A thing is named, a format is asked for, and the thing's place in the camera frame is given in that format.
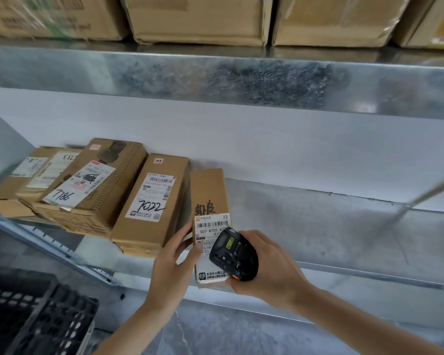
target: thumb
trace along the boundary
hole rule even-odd
[[[240,280],[236,280],[234,278],[228,278],[225,281],[225,284],[230,286],[233,291],[240,295],[251,295],[251,281],[250,282],[241,282]]]
[[[202,243],[198,243],[189,251],[189,254],[186,256],[186,259],[180,264],[185,271],[192,272],[192,269],[195,266],[195,263],[199,260],[202,252]]]

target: barcode scanner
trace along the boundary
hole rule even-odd
[[[231,227],[226,227],[216,239],[209,260],[231,277],[247,282],[258,273],[255,248]]]

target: galvanized steel shelf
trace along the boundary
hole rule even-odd
[[[444,120],[444,52],[0,37],[0,87]]]

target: package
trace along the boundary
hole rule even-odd
[[[36,215],[35,202],[79,153],[80,149],[59,147],[35,149],[0,184],[0,214],[8,218]]]
[[[392,39],[401,47],[444,49],[444,0],[411,0]]]
[[[183,197],[189,188],[189,159],[148,156],[112,231],[112,242],[125,253],[156,256],[175,233]]]
[[[146,157],[141,143],[94,138],[35,208],[67,231],[109,239]]]
[[[119,0],[0,0],[0,35],[121,40],[130,33]]]
[[[279,0],[273,45],[381,47],[409,0]]]
[[[191,172],[191,207],[194,243],[202,243],[202,255],[195,266],[198,286],[214,286],[228,278],[224,270],[209,260],[209,253],[219,234],[232,226],[225,192],[223,170]]]
[[[138,43],[263,46],[273,0],[125,0]]]

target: right hand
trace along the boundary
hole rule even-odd
[[[281,310],[296,312],[317,288],[290,255],[260,231],[240,231],[258,255],[258,273],[248,282],[226,280],[237,294],[251,295]]]

